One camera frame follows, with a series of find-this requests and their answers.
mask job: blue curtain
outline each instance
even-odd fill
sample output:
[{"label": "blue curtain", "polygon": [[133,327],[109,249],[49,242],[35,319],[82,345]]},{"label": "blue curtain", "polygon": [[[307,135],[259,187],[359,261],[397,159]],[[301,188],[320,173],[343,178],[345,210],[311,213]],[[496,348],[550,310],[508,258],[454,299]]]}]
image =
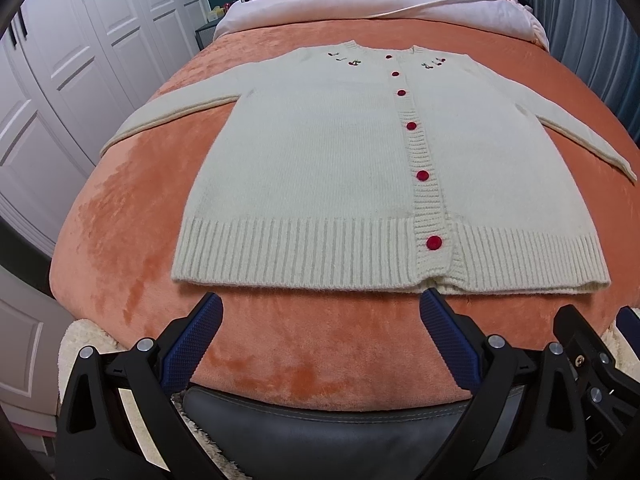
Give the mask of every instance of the blue curtain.
[{"label": "blue curtain", "polygon": [[640,145],[640,39],[615,0],[531,0],[551,55],[575,72]]}]

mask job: blue gripper pad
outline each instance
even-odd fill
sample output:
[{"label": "blue gripper pad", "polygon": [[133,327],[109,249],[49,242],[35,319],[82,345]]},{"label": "blue gripper pad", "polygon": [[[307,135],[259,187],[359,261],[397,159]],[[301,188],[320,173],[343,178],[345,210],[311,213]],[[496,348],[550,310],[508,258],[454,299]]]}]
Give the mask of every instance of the blue gripper pad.
[{"label": "blue gripper pad", "polygon": [[222,324],[222,300],[211,294],[162,361],[160,387],[166,395],[183,391]]},{"label": "blue gripper pad", "polygon": [[616,326],[640,358],[640,317],[631,308],[624,306],[616,316]]},{"label": "blue gripper pad", "polygon": [[420,319],[456,384],[475,395],[482,383],[480,357],[452,318],[456,314],[443,302],[425,290],[420,296]]}]

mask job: cardigan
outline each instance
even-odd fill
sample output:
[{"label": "cardigan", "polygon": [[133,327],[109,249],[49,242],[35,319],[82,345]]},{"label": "cardigan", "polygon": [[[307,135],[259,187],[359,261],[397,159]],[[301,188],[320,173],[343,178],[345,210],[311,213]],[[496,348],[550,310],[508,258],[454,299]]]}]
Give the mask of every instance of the cardigan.
[{"label": "cardigan", "polygon": [[542,125],[635,182],[629,163],[559,105],[467,55],[299,48],[152,100],[102,152],[229,102],[184,208],[174,280],[448,294],[610,283]]}]

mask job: orange bedspread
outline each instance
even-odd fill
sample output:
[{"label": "orange bedspread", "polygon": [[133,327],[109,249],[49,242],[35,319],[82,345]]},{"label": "orange bedspread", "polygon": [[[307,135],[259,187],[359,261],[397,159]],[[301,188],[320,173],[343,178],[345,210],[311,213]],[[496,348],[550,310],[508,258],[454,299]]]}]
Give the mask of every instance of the orange bedspread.
[{"label": "orange bedspread", "polygon": [[[344,20],[239,32],[205,49],[158,93],[300,46],[348,40],[373,48],[416,44],[469,54],[563,106],[640,173],[640,154],[625,129],[549,54],[524,41],[445,23]],[[76,317],[91,319],[125,346],[145,335],[157,336],[205,291],[172,282],[170,268],[191,184],[231,109],[198,112],[120,142],[101,160],[66,219],[51,288]],[[500,333],[527,348],[542,348],[552,339],[552,318],[566,303],[576,304],[600,333],[620,306],[640,303],[640,187],[548,131],[591,212],[611,287],[581,296],[449,298],[457,312],[473,317],[486,333]],[[466,397],[420,322],[416,295],[215,291],[225,317],[194,375],[197,383],[265,402],[326,410],[407,408]]]}]

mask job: silver screw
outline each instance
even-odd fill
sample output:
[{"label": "silver screw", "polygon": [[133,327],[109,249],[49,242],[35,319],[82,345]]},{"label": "silver screw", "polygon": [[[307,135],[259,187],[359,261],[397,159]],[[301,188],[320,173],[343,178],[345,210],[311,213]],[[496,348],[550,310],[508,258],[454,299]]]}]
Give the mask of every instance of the silver screw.
[{"label": "silver screw", "polygon": [[553,355],[562,355],[562,352],[564,351],[564,348],[562,348],[562,345],[560,343],[553,342],[553,343],[551,343],[549,345],[549,351]]},{"label": "silver screw", "polygon": [[80,351],[78,352],[78,355],[82,358],[82,359],[88,359],[89,357],[91,357],[91,355],[94,353],[94,349],[91,348],[90,346],[83,346]]},{"label": "silver screw", "polygon": [[504,339],[501,338],[499,335],[491,335],[489,336],[489,345],[492,346],[492,348],[502,348],[504,346]]},{"label": "silver screw", "polygon": [[136,348],[141,352],[148,352],[153,348],[153,345],[154,340],[149,337],[145,337],[144,339],[138,341],[138,343],[136,344]]},{"label": "silver screw", "polygon": [[600,402],[602,400],[602,392],[600,391],[599,388],[592,388],[590,391],[591,394],[591,400],[593,402]]}]

